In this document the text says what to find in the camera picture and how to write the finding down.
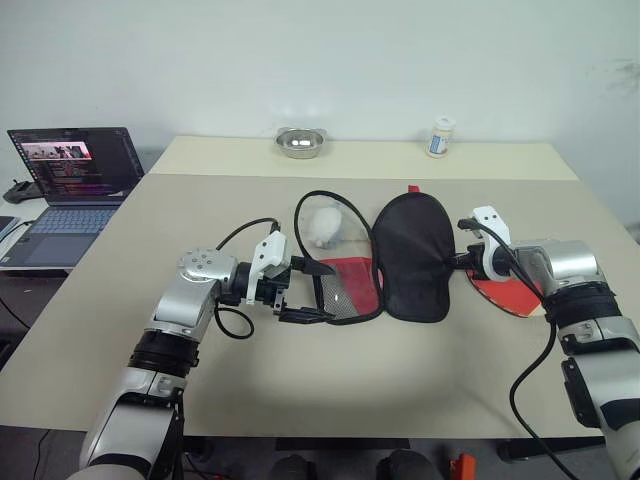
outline laptop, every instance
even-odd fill
[[[49,204],[0,258],[12,269],[73,268],[144,175],[126,128],[7,132]]]

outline white bottle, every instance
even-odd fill
[[[438,117],[427,145],[427,154],[433,158],[444,157],[449,150],[449,142],[453,137],[456,121],[451,117]]]

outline laptop screen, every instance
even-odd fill
[[[144,171],[126,128],[9,130],[51,204],[117,204]]]

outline white wall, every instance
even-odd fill
[[[640,220],[637,0],[4,0],[0,129],[550,141]],[[24,176],[0,139],[0,188]]]

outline metal bowl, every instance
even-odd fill
[[[325,133],[315,128],[281,128],[275,141],[287,157],[313,158],[320,153]]]

